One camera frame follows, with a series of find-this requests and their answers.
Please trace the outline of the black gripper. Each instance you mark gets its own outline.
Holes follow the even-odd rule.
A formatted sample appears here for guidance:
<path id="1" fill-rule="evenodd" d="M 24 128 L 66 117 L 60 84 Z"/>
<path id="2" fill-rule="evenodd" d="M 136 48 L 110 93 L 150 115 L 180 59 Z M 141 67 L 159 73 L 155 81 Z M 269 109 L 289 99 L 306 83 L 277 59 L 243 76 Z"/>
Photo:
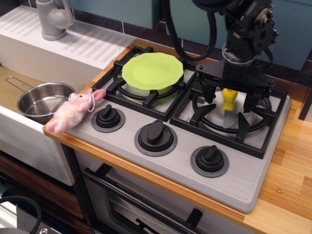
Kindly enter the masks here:
<path id="1" fill-rule="evenodd" d="M 237 66 L 225 60 L 200 63 L 196 70 L 202 81 L 202 93 L 207 103 L 212 103 L 217 87 L 246 93 L 243 112 L 251 112 L 262 96 L 270 93 L 275 81 L 253 65 Z"/>

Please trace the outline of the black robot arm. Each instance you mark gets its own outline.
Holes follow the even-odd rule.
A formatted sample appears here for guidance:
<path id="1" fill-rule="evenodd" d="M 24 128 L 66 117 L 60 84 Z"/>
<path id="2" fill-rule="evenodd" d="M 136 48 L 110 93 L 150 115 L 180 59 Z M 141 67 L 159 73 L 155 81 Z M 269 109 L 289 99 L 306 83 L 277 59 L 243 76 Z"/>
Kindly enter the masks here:
<path id="1" fill-rule="evenodd" d="M 273 58 L 269 46 L 276 42 L 272 2 L 270 0 L 196 0 L 195 5 L 209 13 L 224 17 L 227 41 L 222 48 L 223 59 L 202 63 L 196 69 L 203 77 L 202 93 L 212 103 L 218 87 L 246 94 L 245 113 L 263 98 L 268 98 L 275 85 L 254 61 L 265 52 Z"/>

